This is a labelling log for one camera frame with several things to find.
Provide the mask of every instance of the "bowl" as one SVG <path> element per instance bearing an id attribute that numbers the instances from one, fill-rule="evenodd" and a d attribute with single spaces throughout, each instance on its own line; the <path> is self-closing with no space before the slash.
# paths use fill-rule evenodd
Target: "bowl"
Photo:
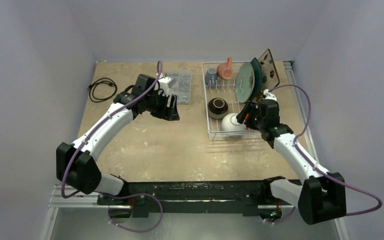
<path id="1" fill-rule="evenodd" d="M 247 126 L 245 126 L 244 124 L 238 123 L 236 119 L 237 115 L 238 115 L 237 113 L 227 114 L 221 121 L 221 130 L 229 131 L 229 132 L 245 131 L 245 129 L 247 129 Z"/>
<path id="2" fill-rule="evenodd" d="M 208 102 L 208 115 L 213 119 L 222 119 L 228 114 L 229 106 L 226 100 L 216 97 Z"/>

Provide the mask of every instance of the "white wall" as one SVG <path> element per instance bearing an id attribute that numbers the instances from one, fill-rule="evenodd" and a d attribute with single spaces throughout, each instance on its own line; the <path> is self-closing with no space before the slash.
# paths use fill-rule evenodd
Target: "white wall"
<path id="1" fill-rule="evenodd" d="M 64 0 L 0 0 L 0 239 L 39 238 L 93 66 Z"/>
<path id="2" fill-rule="evenodd" d="M 294 59 L 328 0 L 67 0 L 99 60 Z"/>
<path id="3" fill-rule="evenodd" d="M 293 67 L 320 161 L 384 202 L 384 1 L 330 1 Z M 346 193 L 349 212 L 376 204 Z M 351 239 L 384 240 L 384 205 L 345 220 Z"/>

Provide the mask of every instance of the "tabletop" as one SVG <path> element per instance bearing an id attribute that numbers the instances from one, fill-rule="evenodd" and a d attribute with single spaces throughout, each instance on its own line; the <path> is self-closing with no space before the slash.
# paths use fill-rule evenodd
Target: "tabletop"
<path id="1" fill-rule="evenodd" d="M 275 65 L 280 84 L 288 84 L 283 62 Z M 149 112 L 139 115 L 102 152 L 97 161 L 101 172 L 128 182 L 262 180 L 275 176 L 297 179 L 286 160 L 260 137 L 209 137 L 202 66 L 198 61 L 163 63 L 164 73 L 192 71 L 190 102 L 177 105 L 180 121 L 158 119 Z M 92 81 L 110 78 L 121 92 L 134 85 L 139 74 L 155 76 L 156 71 L 156 62 L 98 62 Z M 96 88 L 95 95 L 105 97 L 113 91 L 103 84 Z M 283 87 L 275 95 L 280 122 L 299 133 L 303 123 L 292 90 Z M 79 136 L 106 113 L 111 103 L 87 100 Z M 304 137 L 299 141 L 307 149 Z"/>

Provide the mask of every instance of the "white bowl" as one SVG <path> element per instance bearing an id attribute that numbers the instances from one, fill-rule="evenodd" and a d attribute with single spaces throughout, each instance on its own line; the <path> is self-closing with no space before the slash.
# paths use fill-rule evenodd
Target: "white bowl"
<path id="1" fill-rule="evenodd" d="M 227 114 L 221 121 L 221 130 L 222 131 L 245 131 L 247 126 L 244 124 L 238 123 L 236 120 L 237 113 Z"/>

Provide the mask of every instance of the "dish rack wire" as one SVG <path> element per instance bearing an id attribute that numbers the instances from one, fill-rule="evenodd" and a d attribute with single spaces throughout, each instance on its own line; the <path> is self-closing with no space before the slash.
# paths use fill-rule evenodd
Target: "dish rack wire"
<path id="1" fill-rule="evenodd" d="M 204 85 L 205 94 L 205 109 L 206 109 L 206 121 L 209 137 L 224 138 L 224 137 L 240 137 L 240 136 L 259 136 L 261 133 L 257 130 L 246 128 L 244 131 L 222 131 L 222 120 L 213 119 L 208 115 L 208 102 L 213 98 L 221 98 L 226 100 L 229 109 L 228 113 L 240 113 L 244 108 L 244 103 L 239 103 L 236 98 L 236 92 L 241 89 L 236 89 L 236 77 L 239 69 L 244 61 L 235 61 L 232 63 L 233 76 L 229 80 L 223 80 L 218 78 L 215 86 L 210 86 L 205 83 L 205 75 L 209 68 L 217 68 L 218 65 L 223 62 L 204 62 L 202 64 L 202 82 Z"/>

